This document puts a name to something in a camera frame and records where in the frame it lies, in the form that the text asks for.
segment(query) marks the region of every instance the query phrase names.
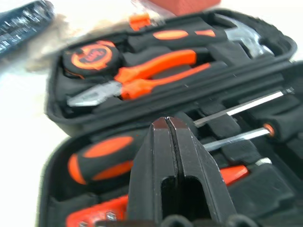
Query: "hammer head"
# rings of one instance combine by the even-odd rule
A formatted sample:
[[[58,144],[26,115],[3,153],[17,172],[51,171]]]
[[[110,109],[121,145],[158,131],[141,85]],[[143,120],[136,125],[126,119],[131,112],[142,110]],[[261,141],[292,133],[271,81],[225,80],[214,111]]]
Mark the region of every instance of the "hammer head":
[[[227,38],[231,41],[243,43],[248,48],[252,58],[257,58],[266,53],[274,55],[268,47],[260,45],[261,36],[246,24],[220,14],[215,14],[214,20],[220,24],[231,26],[232,28],[225,29]]]

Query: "screwdriver shaft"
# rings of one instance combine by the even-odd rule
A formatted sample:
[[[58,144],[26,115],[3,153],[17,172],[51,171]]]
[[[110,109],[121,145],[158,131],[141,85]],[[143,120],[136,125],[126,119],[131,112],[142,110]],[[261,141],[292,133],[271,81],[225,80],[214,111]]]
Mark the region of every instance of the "screwdriver shaft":
[[[217,150],[223,146],[226,146],[228,144],[232,144],[235,142],[239,142],[239,141],[243,141],[243,140],[250,140],[256,137],[260,137],[260,136],[264,136],[270,134],[270,131],[267,130],[266,128],[259,128],[259,129],[255,129],[255,130],[251,130],[236,136],[232,136],[223,140],[218,140],[218,141],[214,141],[211,143],[207,143],[204,144],[203,147],[205,148],[205,150],[207,150],[208,152],[211,152],[213,150]]]
[[[201,118],[199,120],[196,120],[196,121],[194,121],[194,124],[195,124],[196,127],[199,128],[199,127],[202,127],[206,122],[208,122],[210,120],[213,120],[215,118],[221,117],[221,116],[223,116],[225,114],[227,114],[229,116],[235,115],[235,114],[240,113],[242,111],[245,111],[245,110],[248,110],[250,108],[253,108],[253,107],[257,106],[257,105],[260,105],[260,104],[266,103],[268,101],[271,101],[273,99],[282,97],[283,95],[286,95],[286,94],[291,93],[293,91],[294,91],[294,89],[292,87],[288,88],[288,89],[285,89],[285,90],[276,91],[276,92],[271,93],[269,95],[265,95],[265,96],[262,96],[262,97],[250,100],[250,101],[245,102],[243,104],[234,106],[232,108],[229,108],[229,109],[217,112],[217,113],[215,113],[213,115],[210,115],[210,116]]]

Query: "black tool case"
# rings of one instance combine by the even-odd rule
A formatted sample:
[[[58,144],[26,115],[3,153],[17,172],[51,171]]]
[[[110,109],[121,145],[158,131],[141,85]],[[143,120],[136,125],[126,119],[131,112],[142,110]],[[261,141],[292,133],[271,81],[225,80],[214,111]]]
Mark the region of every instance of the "black tool case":
[[[124,44],[128,35],[172,27],[182,28],[199,24],[201,20],[211,24],[214,12],[236,18],[254,28],[264,38],[263,43],[270,47],[275,57],[267,56],[242,62],[241,58],[233,55],[237,51],[232,50],[238,47],[223,45],[216,49],[214,45],[214,58],[218,57],[217,61],[223,61],[227,65],[224,69],[162,86],[151,95],[136,100],[121,101],[114,98],[113,105],[108,103],[100,106],[96,112],[73,116],[73,112],[64,109],[64,98],[58,99],[58,91],[64,92],[64,89],[72,87],[71,80],[62,74],[61,57],[58,56],[49,81],[46,112],[51,120],[73,137],[61,144],[46,163],[42,175],[37,220],[39,227],[63,227],[71,213],[128,194],[130,173],[87,185],[79,184],[70,177],[67,167],[69,158],[86,146],[129,131],[148,129],[158,118],[175,116],[178,112],[184,112],[192,120],[197,120],[284,88],[294,89],[294,94],[269,101],[233,117],[218,119],[213,124],[199,128],[196,137],[201,144],[206,144],[259,128],[262,126],[262,117],[284,114],[303,105],[303,62],[289,61],[296,50],[295,42],[259,19],[216,9],[168,19],[158,26],[146,27],[139,32],[127,30],[109,34],[99,40],[110,40],[126,51]],[[105,82],[112,78],[109,76],[103,79]],[[297,119],[298,124],[302,125],[302,121],[302,118]],[[272,164],[261,165],[252,170],[252,177],[243,178],[227,186],[237,213],[255,220],[264,227],[303,226],[302,133],[296,133],[283,143],[277,143],[267,136],[247,140],[236,146],[223,147],[212,153],[212,156],[220,169],[241,164],[249,166],[262,157],[268,157]],[[144,181],[138,181],[136,186],[143,187],[143,183]],[[195,199],[191,198],[190,194],[187,198],[190,201]],[[195,220],[186,214],[179,214],[188,218],[195,226],[225,226],[223,223]],[[177,225],[188,226],[188,223],[178,222]],[[124,226],[152,225],[138,221]],[[241,224],[234,226],[254,227]]]

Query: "hammer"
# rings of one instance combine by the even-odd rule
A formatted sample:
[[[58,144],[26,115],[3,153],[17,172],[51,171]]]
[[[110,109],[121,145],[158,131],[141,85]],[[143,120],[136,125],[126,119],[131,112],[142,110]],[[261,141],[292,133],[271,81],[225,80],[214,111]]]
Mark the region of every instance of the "hammer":
[[[214,15],[214,21],[231,28],[217,30],[209,26],[210,29],[207,30],[197,30],[196,27],[188,27],[184,30],[162,30],[129,36],[128,43],[133,52],[139,52],[150,46],[166,46],[171,50],[180,50],[230,40],[244,45],[251,58],[266,53],[274,55],[270,49],[259,43],[261,36],[246,24],[219,14]]]

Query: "white table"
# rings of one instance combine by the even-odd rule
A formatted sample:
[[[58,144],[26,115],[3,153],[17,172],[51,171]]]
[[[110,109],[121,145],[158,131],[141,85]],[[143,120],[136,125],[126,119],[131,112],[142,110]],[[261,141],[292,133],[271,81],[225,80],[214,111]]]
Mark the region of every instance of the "white table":
[[[299,49],[293,60],[303,59],[301,0],[222,1],[221,7],[260,17],[275,25],[297,42]],[[25,2],[28,1],[6,0],[0,3],[0,9],[5,11]],[[3,226],[11,221],[22,222],[23,227],[34,226],[41,171],[54,149],[68,137],[44,114],[48,70],[25,72],[24,57],[22,52],[16,53],[10,58],[11,63],[0,64],[0,203],[7,212],[2,214]]]

